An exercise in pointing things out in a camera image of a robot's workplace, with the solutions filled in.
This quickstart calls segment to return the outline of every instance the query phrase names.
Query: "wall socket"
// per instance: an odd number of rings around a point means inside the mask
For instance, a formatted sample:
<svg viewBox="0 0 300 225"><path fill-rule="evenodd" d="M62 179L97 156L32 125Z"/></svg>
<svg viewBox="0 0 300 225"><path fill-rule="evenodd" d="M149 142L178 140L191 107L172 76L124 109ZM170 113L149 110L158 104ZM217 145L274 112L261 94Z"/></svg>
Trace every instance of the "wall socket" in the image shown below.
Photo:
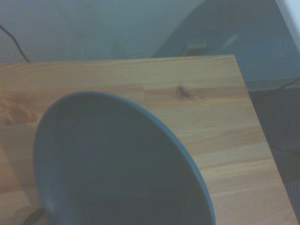
<svg viewBox="0 0 300 225"><path fill-rule="evenodd" d="M183 56L199 56L204 55L206 43L201 45L187 45Z"/></svg>

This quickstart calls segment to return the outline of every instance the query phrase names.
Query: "wooden tabletop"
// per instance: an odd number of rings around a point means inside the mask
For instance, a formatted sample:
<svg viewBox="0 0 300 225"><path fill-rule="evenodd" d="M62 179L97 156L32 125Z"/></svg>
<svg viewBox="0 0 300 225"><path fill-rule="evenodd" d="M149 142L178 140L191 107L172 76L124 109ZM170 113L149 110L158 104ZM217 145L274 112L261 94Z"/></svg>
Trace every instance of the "wooden tabletop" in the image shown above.
<svg viewBox="0 0 300 225"><path fill-rule="evenodd" d="M236 60L214 56L0 65L2 225L41 206L36 127L53 102L81 90L123 96L161 119L198 165L218 225L298 224Z"/></svg>

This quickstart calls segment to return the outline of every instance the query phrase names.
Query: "white object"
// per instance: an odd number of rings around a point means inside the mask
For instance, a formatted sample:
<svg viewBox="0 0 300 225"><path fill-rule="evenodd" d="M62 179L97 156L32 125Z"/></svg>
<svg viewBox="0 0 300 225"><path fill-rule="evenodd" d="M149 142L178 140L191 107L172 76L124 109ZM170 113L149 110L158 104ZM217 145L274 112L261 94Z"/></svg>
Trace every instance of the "white object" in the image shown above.
<svg viewBox="0 0 300 225"><path fill-rule="evenodd" d="M300 0L276 0L300 53Z"/></svg>

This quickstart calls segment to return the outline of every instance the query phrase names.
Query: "wood knot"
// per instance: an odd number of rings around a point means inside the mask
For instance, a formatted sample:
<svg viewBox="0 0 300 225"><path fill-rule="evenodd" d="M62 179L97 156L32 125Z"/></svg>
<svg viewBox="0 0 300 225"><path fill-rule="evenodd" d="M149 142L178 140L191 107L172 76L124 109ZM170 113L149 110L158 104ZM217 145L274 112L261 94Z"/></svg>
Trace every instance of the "wood knot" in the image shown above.
<svg viewBox="0 0 300 225"><path fill-rule="evenodd" d="M181 98L191 98L190 93L182 86L178 86L178 88L176 89L176 94Z"/></svg>

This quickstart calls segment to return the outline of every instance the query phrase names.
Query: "floor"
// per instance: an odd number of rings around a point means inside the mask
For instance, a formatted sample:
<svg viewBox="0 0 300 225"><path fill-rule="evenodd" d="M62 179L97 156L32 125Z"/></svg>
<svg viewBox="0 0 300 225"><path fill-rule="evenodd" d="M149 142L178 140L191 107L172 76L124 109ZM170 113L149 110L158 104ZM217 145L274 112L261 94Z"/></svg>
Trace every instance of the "floor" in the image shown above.
<svg viewBox="0 0 300 225"><path fill-rule="evenodd" d="M249 94L300 222L300 88Z"/></svg>

